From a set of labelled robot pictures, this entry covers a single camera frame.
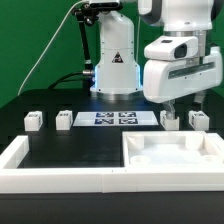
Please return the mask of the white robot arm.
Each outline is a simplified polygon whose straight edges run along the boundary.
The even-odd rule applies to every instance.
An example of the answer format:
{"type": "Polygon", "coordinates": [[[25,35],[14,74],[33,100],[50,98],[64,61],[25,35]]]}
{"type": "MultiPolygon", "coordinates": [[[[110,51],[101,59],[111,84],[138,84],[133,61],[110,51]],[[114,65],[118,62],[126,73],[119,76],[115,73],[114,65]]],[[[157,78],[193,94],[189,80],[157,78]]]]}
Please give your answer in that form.
{"type": "Polygon", "coordinates": [[[224,0],[89,0],[89,6],[100,21],[101,59],[93,92],[111,97],[142,91],[147,100],[169,105],[222,82],[222,56],[209,34],[224,0]],[[118,13],[132,1],[146,24],[163,28],[144,49],[143,70],[133,56],[133,24],[118,13]]]}

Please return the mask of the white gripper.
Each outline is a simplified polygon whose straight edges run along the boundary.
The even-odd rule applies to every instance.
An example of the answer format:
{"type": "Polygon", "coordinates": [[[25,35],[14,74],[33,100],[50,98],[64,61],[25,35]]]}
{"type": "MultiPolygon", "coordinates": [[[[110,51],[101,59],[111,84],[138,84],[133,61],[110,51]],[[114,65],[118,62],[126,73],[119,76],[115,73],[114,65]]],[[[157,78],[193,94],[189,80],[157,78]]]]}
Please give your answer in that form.
{"type": "Polygon", "coordinates": [[[195,94],[193,109],[201,111],[206,92],[221,84],[222,55],[218,46],[198,58],[199,40],[194,36],[161,36],[144,49],[143,93],[148,101],[163,103],[166,118],[176,118],[173,99],[195,94]]]}

